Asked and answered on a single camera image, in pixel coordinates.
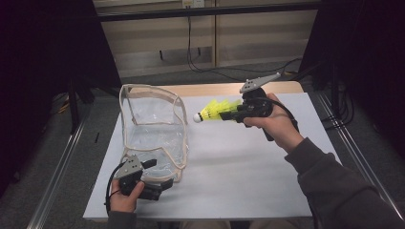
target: black horizontal bar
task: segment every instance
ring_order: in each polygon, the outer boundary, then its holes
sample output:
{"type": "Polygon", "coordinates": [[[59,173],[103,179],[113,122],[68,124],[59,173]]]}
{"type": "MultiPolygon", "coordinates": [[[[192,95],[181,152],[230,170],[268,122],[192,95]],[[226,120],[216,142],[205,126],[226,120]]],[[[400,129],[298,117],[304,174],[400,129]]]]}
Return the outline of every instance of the black horizontal bar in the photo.
{"type": "Polygon", "coordinates": [[[324,8],[341,8],[350,6],[352,2],[306,2],[306,3],[285,3],[260,6],[243,7],[217,7],[217,8],[195,8],[178,10],[155,10],[143,12],[120,12],[120,13],[101,13],[97,19],[101,22],[126,21],[141,19],[156,19],[170,17],[189,17],[189,16],[207,16],[207,15],[225,15],[241,14],[253,12],[275,12],[275,11],[297,11],[297,10],[320,10],[324,8]]]}

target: white shuttlecock tip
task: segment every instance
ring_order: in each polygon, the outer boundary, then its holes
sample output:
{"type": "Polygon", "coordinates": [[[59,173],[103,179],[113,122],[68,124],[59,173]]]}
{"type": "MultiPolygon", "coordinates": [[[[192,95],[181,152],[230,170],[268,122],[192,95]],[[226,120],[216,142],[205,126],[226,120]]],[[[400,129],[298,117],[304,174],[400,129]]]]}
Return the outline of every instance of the white shuttlecock tip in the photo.
{"type": "Polygon", "coordinates": [[[200,117],[200,114],[199,114],[199,113],[194,114],[194,116],[193,116],[193,120],[194,120],[195,122],[197,122],[197,123],[199,123],[199,122],[202,122],[202,121],[203,121],[203,120],[202,120],[202,118],[200,117]]]}

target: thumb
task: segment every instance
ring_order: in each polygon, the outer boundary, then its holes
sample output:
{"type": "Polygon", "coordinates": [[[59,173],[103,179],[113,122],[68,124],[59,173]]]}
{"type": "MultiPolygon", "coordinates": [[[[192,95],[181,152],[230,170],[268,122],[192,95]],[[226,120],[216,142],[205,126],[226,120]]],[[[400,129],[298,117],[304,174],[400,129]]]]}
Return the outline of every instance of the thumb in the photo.
{"type": "Polygon", "coordinates": [[[138,184],[132,190],[129,198],[133,201],[136,201],[139,198],[140,194],[142,193],[144,187],[145,187],[145,183],[143,183],[142,181],[138,182],[138,184]]]}
{"type": "Polygon", "coordinates": [[[244,124],[247,126],[255,126],[259,128],[265,128],[266,119],[262,117],[246,117],[244,119],[244,124]]]}

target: person's left hand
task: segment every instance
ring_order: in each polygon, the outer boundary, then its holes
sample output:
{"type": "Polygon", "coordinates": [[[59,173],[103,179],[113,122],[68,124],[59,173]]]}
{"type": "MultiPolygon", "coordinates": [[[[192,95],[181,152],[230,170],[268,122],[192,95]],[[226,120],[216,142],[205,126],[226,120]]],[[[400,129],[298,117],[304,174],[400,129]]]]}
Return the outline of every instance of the person's left hand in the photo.
{"type": "Polygon", "coordinates": [[[129,196],[125,196],[119,191],[119,181],[117,179],[113,179],[111,185],[111,211],[133,213],[137,208],[137,199],[143,187],[145,187],[145,183],[140,181],[129,196]]]}

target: forearm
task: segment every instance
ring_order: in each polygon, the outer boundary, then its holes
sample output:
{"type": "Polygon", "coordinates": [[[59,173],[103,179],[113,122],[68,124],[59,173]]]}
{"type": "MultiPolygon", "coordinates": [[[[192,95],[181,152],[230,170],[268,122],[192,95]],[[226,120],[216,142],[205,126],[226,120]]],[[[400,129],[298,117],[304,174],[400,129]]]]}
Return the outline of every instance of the forearm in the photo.
{"type": "Polygon", "coordinates": [[[111,211],[108,217],[108,229],[135,229],[137,227],[137,214],[111,211]]]}
{"type": "Polygon", "coordinates": [[[286,160],[324,228],[404,228],[404,222],[373,186],[324,154],[309,139],[286,160]]]}

